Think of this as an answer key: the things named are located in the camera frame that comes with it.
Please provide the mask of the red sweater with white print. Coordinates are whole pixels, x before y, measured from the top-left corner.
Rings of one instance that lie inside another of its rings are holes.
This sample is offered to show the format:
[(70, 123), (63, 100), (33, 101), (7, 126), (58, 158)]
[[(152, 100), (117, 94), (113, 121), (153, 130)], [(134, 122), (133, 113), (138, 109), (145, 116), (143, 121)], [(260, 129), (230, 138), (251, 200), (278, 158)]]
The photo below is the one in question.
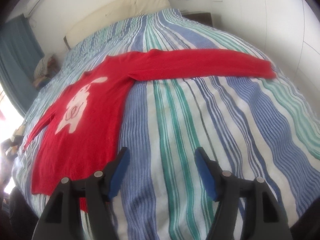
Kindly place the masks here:
[(273, 78), (268, 61), (233, 50), (186, 49), (108, 56), (68, 86), (26, 141), (42, 140), (31, 176), (34, 197), (51, 196), (63, 177), (84, 179), (127, 147), (121, 189), (126, 212), (154, 215), (211, 208), (191, 154), (197, 147), (242, 177), (267, 175), (249, 119), (223, 81)]

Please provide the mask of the pile of clothes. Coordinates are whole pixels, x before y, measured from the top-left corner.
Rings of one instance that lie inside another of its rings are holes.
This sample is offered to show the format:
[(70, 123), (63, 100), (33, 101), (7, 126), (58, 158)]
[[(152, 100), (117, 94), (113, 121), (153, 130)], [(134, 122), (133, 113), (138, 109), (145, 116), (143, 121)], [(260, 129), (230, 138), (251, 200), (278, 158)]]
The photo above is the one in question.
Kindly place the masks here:
[(60, 71), (58, 61), (54, 54), (47, 54), (40, 59), (34, 70), (33, 86), (40, 90)]

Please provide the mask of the striped blue green bed cover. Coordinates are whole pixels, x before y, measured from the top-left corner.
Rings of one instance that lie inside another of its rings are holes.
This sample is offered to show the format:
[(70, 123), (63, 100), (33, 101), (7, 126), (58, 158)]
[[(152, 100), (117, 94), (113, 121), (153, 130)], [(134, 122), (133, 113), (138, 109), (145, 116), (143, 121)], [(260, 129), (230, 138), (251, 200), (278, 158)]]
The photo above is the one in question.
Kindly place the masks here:
[[(107, 55), (191, 48), (266, 57), (235, 35), (183, 18), (176, 9), (129, 18), (97, 31), (67, 54), (61, 72), (27, 112), (25, 132), (68, 85)], [(120, 239), (206, 238), (217, 204), (199, 177), (197, 147), (238, 177), (263, 177), (290, 225), (319, 197), (319, 119), (281, 70), (274, 80), (137, 82), (127, 97), (119, 146), (131, 151), (112, 203)]]

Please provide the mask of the teal curtain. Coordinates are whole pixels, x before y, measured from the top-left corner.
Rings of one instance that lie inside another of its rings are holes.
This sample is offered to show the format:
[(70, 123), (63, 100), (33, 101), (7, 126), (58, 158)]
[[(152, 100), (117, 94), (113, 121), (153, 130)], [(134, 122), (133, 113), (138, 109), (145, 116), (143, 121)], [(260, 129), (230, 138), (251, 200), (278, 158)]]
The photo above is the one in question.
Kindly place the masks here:
[(12, 105), (25, 116), (37, 97), (34, 70), (44, 53), (28, 20), (19, 15), (1, 27), (1, 85)]

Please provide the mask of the dark bedside table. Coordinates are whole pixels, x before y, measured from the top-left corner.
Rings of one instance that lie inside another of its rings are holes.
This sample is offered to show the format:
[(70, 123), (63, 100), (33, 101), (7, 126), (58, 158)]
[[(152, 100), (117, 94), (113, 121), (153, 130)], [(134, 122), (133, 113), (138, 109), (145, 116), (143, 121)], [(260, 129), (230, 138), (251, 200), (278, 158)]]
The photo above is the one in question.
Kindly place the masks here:
[(210, 12), (185, 12), (182, 16), (189, 20), (199, 22), (200, 24), (213, 27), (213, 20)]

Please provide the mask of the cream padded headboard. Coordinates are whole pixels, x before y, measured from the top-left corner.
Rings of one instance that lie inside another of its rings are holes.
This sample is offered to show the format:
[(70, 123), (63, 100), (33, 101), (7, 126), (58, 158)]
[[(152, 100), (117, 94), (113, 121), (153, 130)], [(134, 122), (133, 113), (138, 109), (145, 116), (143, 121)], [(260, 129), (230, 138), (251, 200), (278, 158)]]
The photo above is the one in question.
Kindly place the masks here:
[(116, 22), (156, 13), (171, 7), (169, 0), (115, 0), (76, 23), (63, 38), (68, 49)]

